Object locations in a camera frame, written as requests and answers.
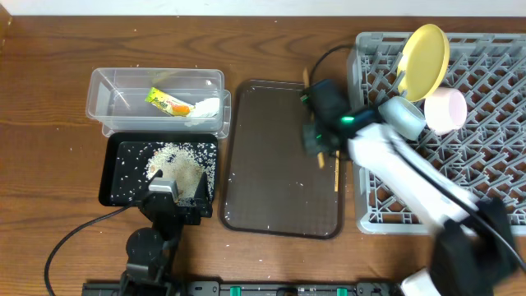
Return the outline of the light blue bowl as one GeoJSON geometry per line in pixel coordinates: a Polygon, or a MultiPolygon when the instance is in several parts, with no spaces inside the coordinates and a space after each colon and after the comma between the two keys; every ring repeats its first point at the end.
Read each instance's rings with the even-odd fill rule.
{"type": "Polygon", "coordinates": [[[401,136],[416,141],[426,126],[424,115],[404,97],[395,96],[378,107],[383,119],[401,136]]]}

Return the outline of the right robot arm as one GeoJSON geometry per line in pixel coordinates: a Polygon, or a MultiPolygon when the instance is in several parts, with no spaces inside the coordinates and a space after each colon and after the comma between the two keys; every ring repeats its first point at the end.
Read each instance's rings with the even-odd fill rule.
{"type": "Polygon", "coordinates": [[[302,103],[313,114],[304,125],[307,153],[346,154],[385,184],[434,237],[431,264],[399,284],[401,295],[491,295],[525,269],[499,199],[478,200],[453,183],[405,141],[422,114],[395,96],[352,110],[332,80],[307,83],[302,103]]]}

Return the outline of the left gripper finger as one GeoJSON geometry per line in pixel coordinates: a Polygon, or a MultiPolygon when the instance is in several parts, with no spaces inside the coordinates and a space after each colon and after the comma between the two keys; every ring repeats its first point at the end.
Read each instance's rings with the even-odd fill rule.
{"type": "Polygon", "coordinates": [[[150,192],[161,192],[164,185],[163,171],[157,170],[147,183],[147,189],[150,192]]]}
{"type": "Polygon", "coordinates": [[[203,173],[201,175],[200,181],[196,187],[196,191],[193,197],[193,201],[198,208],[209,208],[210,204],[210,194],[208,188],[208,178],[207,174],[203,173]]]}

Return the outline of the yellow round plate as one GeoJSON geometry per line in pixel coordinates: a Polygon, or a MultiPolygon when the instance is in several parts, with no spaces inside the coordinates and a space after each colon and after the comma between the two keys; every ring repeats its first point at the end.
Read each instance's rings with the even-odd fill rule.
{"type": "Polygon", "coordinates": [[[425,99],[441,84],[450,59],[446,34],[434,24],[415,30],[402,50],[397,75],[402,77],[397,89],[410,102],[425,99]]]}

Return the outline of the pink white bowl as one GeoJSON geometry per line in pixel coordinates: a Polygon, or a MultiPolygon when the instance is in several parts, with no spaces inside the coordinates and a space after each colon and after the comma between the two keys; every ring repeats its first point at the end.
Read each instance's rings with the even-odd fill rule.
{"type": "Polygon", "coordinates": [[[427,126],[437,136],[459,130],[465,124],[467,115],[466,99],[457,89],[438,87],[432,95],[425,98],[424,116],[427,126]]]}

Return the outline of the green orange snack wrapper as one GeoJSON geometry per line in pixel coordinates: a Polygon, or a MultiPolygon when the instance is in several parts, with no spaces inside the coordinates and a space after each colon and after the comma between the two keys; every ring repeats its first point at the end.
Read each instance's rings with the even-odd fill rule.
{"type": "Polygon", "coordinates": [[[155,87],[150,89],[145,102],[170,116],[186,117],[195,108],[192,104],[181,101],[155,87]]]}

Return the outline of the white tissue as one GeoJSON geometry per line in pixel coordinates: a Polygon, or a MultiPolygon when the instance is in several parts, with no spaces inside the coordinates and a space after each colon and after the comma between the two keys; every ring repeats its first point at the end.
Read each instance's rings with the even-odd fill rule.
{"type": "Polygon", "coordinates": [[[197,102],[187,115],[188,118],[213,118],[219,113],[219,98],[208,98],[197,102]]]}

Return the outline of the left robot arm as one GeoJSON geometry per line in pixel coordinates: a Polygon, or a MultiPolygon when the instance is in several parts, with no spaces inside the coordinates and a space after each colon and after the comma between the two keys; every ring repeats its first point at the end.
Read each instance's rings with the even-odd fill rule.
{"type": "Polygon", "coordinates": [[[185,203],[176,200],[174,179],[155,173],[138,201],[139,211],[152,223],[138,229],[126,244],[126,270],[119,284],[120,295],[186,295],[183,281],[172,276],[173,260],[186,225],[199,225],[210,218],[212,205],[207,175],[203,173],[194,195],[185,203]]]}

